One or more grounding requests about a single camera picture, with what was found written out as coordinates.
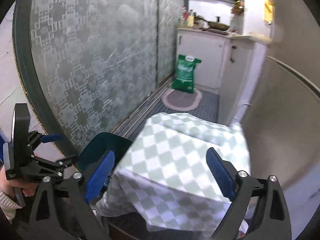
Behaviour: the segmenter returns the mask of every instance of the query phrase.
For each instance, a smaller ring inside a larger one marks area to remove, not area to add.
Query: sweater sleeve
[[[0,190],[0,207],[10,222],[12,222],[12,219],[16,215],[16,209],[21,208],[21,206],[3,193],[2,190]]]

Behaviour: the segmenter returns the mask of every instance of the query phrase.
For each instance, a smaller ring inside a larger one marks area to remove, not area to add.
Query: cabinet handle
[[[233,57],[232,57],[232,53],[233,53],[233,51],[234,51],[236,48],[237,48],[237,46],[232,46],[232,47],[231,47],[230,61],[231,61],[232,63],[235,62],[235,60],[234,60]]]

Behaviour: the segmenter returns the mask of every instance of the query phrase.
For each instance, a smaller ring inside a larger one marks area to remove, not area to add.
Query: dark green stool
[[[86,167],[100,160],[106,151],[113,151],[115,154],[115,166],[122,159],[132,144],[131,140],[113,133],[102,132],[97,134],[91,142],[80,153],[77,161],[78,169],[84,171]]]

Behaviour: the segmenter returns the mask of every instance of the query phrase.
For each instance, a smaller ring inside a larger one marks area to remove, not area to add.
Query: silver screw
[[[79,179],[79,178],[82,177],[82,174],[81,174],[80,172],[76,172],[75,174],[72,175],[72,177],[73,177],[74,179]]]
[[[278,180],[277,177],[276,177],[276,176],[273,176],[273,175],[271,175],[269,178],[270,178],[270,180],[273,181],[273,182],[276,182],[276,181]]]
[[[51,178],[49,176],[45,176],[42,181],[43,182],[49,182],[51,180]]]
[[[245,171],[239,171],[238,174],[242,178],[245,178],[246,176],[248,176],[248,174]]]

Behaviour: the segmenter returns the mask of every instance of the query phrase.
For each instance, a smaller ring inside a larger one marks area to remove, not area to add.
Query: checkered tablecloth
[[[186,113],[153,115],[114,170],[97,212],[139,212],[151,226],[213,232],[230,202],[206,164],[210,147],[250,173],[240,124],[227,127]]]

